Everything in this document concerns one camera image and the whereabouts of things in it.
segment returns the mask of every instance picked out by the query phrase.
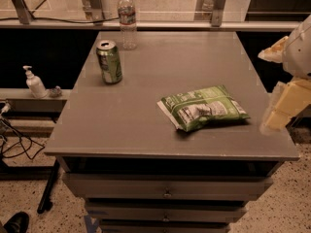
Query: speckled floor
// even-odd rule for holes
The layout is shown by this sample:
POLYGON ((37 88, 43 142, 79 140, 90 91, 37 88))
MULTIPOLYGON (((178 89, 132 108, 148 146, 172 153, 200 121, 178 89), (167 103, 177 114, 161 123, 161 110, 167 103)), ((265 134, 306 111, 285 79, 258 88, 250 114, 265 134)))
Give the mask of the speckled floor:
MULTIPOLYGON (((248 213, 237 223, 231 225, 233 233, 309 233, 311 232, 311 131, 299 126, 291 130, 296 142, 300 159, 286 162, 273 175, 271 186, 258 201, 247 204, 248 213)), ((33 140, 44 144, 49 137, 33 140)), ((16 138, 9 138, 14 143, 16 138)), ((31 149, 34 154, 39 146, 31 149)), ((20 151, 7 152, 16 154, 20 151)), ((38 154, 34 161, 25 155, 6 159, 10 165, 52 165, 54 159, 38 154)), ((96 221, 87 216, 84 201, 74 197, 61 180, 63 171, 59 172, 51 200, 50 211, 37 214, 37 208, 45 189, 46 181, 0 181, 0 220, 7 219, 18 211, 30 215, 29 233, 101 232, 96 221)))

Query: green can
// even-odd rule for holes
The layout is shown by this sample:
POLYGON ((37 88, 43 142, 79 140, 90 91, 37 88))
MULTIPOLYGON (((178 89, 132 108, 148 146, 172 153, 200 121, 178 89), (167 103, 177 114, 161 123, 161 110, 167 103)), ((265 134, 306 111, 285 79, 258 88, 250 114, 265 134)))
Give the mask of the green can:
POLYGON ((102 40, 96 46, 96 54, 104 83, 118 83, 122 79, 119 51, 114 41, 102 40))

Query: snack bag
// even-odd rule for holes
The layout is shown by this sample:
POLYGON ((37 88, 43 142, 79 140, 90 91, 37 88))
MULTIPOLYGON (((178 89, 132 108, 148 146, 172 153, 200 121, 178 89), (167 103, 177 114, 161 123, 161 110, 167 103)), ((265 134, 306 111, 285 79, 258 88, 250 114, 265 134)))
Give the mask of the snack bag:
POLYGON ((224 85, 163 97, 157 104, 177 129, 186 132, 200 129, 212 120, 249 118, 224 85))

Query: white pump bottle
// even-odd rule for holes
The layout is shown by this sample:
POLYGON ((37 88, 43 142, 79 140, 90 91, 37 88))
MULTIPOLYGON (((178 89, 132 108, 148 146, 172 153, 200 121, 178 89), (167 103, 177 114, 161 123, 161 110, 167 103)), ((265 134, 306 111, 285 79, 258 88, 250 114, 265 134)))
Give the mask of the white pump bottle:
POLYGON ((31 90, 32 95, 35 98, 43 98, 48 94, 45 86, 43 85, 41 79, 38 76, 34 76, 34 74, 29 70, 32 68, 31 66, 23 66, 22 67, 26 71, 27 76, 27 85, 31 90))

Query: small black object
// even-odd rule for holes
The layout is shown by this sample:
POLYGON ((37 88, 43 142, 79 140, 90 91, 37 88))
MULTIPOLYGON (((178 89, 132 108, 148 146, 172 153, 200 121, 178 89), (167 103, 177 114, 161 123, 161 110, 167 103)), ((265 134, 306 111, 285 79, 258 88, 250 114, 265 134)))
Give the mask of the small black object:
POLYGON ((25 212, 19 212, 12 216, 4 228, 8 233, 26 233, 29 224, 29 215, 25 212))

